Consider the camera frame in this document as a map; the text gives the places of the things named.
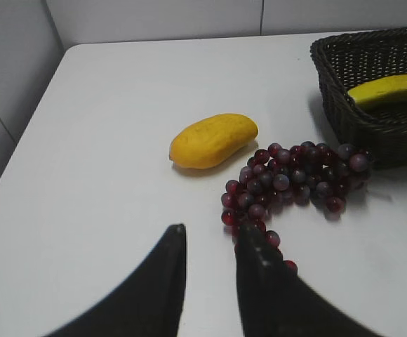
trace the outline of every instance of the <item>mango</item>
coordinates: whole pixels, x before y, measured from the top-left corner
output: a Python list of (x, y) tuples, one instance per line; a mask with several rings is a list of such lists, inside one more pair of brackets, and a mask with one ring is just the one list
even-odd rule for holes
[(221, 164), (255, 139), (258, 127), (242, 114), (218, 114), (194, 123), (171, 143), (169, 159), (186, 169)]

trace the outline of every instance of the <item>wicker basket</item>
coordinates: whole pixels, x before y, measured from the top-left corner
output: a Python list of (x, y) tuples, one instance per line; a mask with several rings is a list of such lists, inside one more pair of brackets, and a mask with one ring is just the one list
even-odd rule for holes
[(311, 45), (311, 54), (338, 140), (370, 149), (377, 169), (407, 165), (407, 103), (366, 113), (347, 94), (364, 82), (407, 74), (407, 27), (327, 37)]

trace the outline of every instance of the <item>white table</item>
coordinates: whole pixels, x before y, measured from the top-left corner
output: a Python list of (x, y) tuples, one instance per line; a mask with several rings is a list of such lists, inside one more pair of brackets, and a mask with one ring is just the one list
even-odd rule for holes
[[(0, 337), (48, 333), (121, 282), (171, 223), (187, 226), (179, 336), (241, 336), (225, 182), (252, 154), (181, 173), (169, 144), (221, 112), (261, 147), (335, 145), (310, 44), (330, 34), (83, 45), (61, 62), (0, 180)], [(300, 276), (351, 317), (407, 336), (407, 168), (377, 174), (339, 223), (293, 206), (268, 224)]]

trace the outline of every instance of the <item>grape bunch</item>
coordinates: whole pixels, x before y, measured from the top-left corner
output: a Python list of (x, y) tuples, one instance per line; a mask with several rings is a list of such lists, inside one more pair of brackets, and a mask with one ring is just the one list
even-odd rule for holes
[(271, 205), (305, 205), (313, 199), (327, 212), (339, 216), (345, 209), (347, 193), (361, 188), (370, 178), (372, 163), (368, 150), (350, 144), (333, 151), (325, 143), (306, 141), (289, 150), (273, 143), (267, 150), (257, 150), (241, 169), (239, 179), (225, 185), (222, 222), (236, 237), (239, 225), (249, 220), (278, 250), (278, 234), (266, 231), (264, 223)]

